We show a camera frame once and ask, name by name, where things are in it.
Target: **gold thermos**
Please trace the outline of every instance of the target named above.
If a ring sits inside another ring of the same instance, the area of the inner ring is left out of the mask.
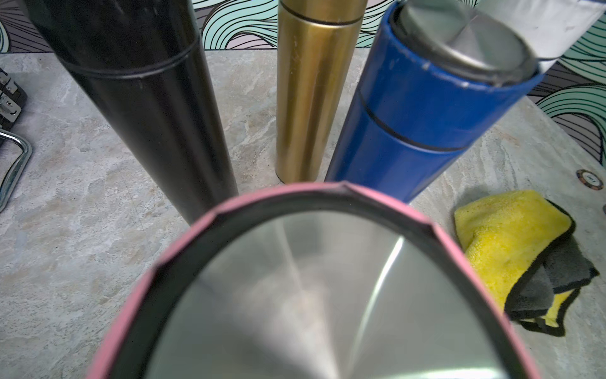
[[[280,0],[276,174],[314,181],[367,0]]]

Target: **chrome handle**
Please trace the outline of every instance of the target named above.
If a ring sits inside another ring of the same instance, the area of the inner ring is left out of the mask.
[[[2,129],[0,129],[0,139],[11,141],[19,146],[22,150],[21,155],[17,157],[17,159],[8,169],[6,175],[4,175],[4,179],[0,185],[0,212],[2,212],[8,203],[10,194],[13,193],[13,189],[15,189],[15,186],[17,185],[17,181],[23,172],[23,168],[25,168],[27,161],[32,156],[32,145],[20,136]]]

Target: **black rubber gasket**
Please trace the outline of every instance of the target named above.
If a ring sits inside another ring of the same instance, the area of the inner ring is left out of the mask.
[[[145,294],[110,370],[112,379],[142,378],[171,312],[206,264],[250,229],[276,217],[311,210],[361,216],[400,233],[417,245],[451,280],[484,328],[511,378],[527,378],[516,351],[482,295],[437,240],[431,226],[348,189],[278,195],[222,213],[184,250],[165,263]]]

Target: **black groove line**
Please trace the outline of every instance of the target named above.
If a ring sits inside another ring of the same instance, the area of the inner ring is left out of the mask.
[[[137,67],[135,69],[89,69],[87,67],[83,67],[81,65],[65,61],[64,59],[62,59],[59,56],[57,56],[57,58],[65,66],[65,68],[67,68],[69,71],[73,71],[77,74],[84,75],[89,78],[99,78],[99,79],[145,78],[146,76],[155,75],[157,73],[163,72],[164,70],[177,66],[182,61],[184,61],[196,47],[198,47],[199,49],[202,49],[200,39],[201,39],[201,36],[200,36],[200,33],[198,33],[196,35],[196,39],[193,41],[193,43],[191,45],[189,45],[186,49],[179,52],[177,55],[172,56],[168,59],[165,59],[161,62],[156,62],[156,63],[149,64],[149,65],[146,65],[143,67]]]
[[[421,149],[432,150],[432,151],[441,152],[441,153],[463,151],[463,150],[465,150],[465,149],[468,148],[468,146],[465,146],[465,147],[438,147],[438,146],[431,146],[431,145],[426,145],[426,144],[422,144],[422,143],[413,141],[410,138],[406,138],[405,136],[400,135],[398,132],[396,132],[395,130],[393,130],[392,128],[390,128],[386,123],[384,123],[381,119],[379,119],[373,113],[373,111],[366,104],[366,101],[364,100],[364,97],[362,96],[362,93],[360,93],[360,91],[358,89],[356,89],[356,94],[360,98],[360,102],[362,103],[362,106],[364,107],[364,110],[366,111],[366,113],[368,113],[368,116],[375,122],[375,124],[377,124],[381,129],[383,129],[387,134],[389,134],[393,138],[396,138],[396,139],[398,139],[398,140],[400,140],[400,141],[402,141],[402,142],[404,142],[406,144],[409,144],[409,145],[412,145],[412,146],[415,146],[415,147],[419,147]]]

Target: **metal lid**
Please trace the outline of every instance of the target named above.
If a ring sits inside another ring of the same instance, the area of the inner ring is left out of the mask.
[[[408,0],[391,24],[415,53],[471,81],[502,86],[537,71],[534,53],[512,29],[457,0]]]

